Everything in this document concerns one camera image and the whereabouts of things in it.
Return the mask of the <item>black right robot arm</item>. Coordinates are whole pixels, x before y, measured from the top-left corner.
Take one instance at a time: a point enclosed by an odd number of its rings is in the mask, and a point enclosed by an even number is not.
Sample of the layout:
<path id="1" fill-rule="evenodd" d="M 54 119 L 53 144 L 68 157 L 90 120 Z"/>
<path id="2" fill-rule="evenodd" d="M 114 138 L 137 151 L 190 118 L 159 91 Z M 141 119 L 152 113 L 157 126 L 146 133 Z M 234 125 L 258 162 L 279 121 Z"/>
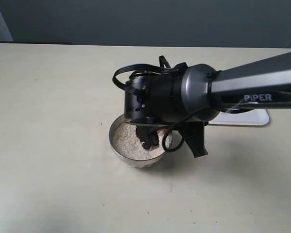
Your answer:
<path id="1" fill-rule="evenodd" d="M 124 116 L 180 133 L 194 157 L 207 154 L 204 129 L 219 113 L 291 109 L 291 52 L 227 70 L 139 64 L 126 82 Z"/>

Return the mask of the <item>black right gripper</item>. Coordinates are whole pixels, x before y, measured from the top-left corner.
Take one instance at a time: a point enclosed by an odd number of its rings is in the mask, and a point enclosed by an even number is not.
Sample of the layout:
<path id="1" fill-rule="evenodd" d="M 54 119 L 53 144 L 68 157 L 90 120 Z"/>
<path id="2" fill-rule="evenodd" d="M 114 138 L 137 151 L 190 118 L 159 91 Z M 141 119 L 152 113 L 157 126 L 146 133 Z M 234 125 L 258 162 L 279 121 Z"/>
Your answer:
<path id="1" fill-rule="evenodd" d="M 124 117 L 137 125 L 169 125 L 184 118 L 181 98 L 182 75 L 140 74 L 130 77 L 127 84 L 141 91 L 136 96 L 125 93 Z M 145 150 L 158 148 L 158 129 L 136 127 L 136 136 Z M 208 154 L 205 149 L 205 122 L 186 122 L 183 138 L 194 158 Z"/>

